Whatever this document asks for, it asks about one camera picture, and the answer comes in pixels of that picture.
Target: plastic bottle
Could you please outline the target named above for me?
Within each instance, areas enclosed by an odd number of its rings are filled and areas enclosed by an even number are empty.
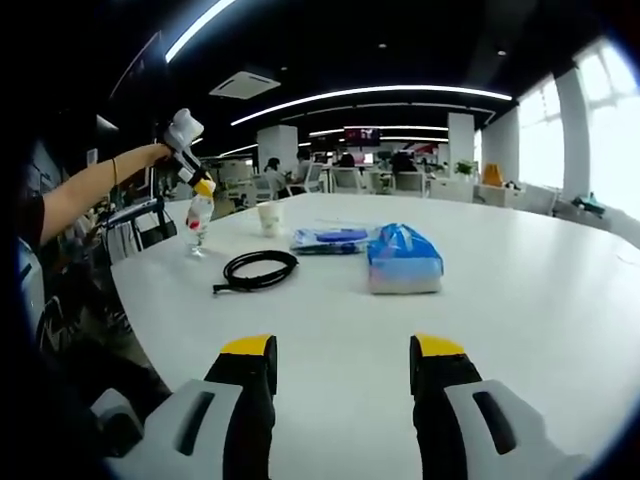
[[[186,224],[189,229],[188,244],[191,252],[196,255],[202,254],[202,244],[206,238],[207,227],[211,221],[214,211],[213,197],[196,194],[191,200],[189,211],[187,212]]]

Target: white table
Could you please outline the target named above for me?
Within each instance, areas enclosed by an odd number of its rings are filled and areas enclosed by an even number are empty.
[[[186,258],[174,237],[122,261],[113,276],[172,389],[202,378],[225,343],[277,335],[272,478],[421,478],[409,394],[414,332],[462,344],[484,378],[544,415],[560,448],[596,456],[640,399],[640,251],[607,232],[481,205],[338,194],[285,200],[290,228],[394,221],[440,250],[441,293],[372,296],[359,255],[301,257],[271,291],[213,297],[232,257],[287,249],[286,238],[260,236],[253,209],[210,226],[205,261]]]

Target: air conditioning unit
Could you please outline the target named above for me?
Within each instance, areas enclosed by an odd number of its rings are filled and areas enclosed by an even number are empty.
[[[247,100],[279,86],[280,82],[242,71],[222,82],[209,95]]]

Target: ceiling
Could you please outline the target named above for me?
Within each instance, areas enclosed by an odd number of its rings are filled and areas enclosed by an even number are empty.
[[[166,49],[216,0],[111,0],[98,10],[97,95],[106,99],[132,58],[158,30]],[[344,125],[447,125],[449,111],[476,127],[514,101],[446,92],[382,92],[319,100],[232,127],[238,118],[299,98],[378,85],[462,86],[514,98],[600,34],[580,0],[236,0],[169,64],[175,105],[205,125],[198,154],[254,143],[281,121],[300,141]],[[281,86],[249,100],[208,92],[244,68]],[[425,106],[424,104],[457,107]],[[394,135],[441,136],[398,131]]]

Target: monitor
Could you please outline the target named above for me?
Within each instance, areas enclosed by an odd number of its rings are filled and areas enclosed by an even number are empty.
[[[380,146],[380,130],[377,128],[347,128],[344,131],[344,144],[347,147]]]

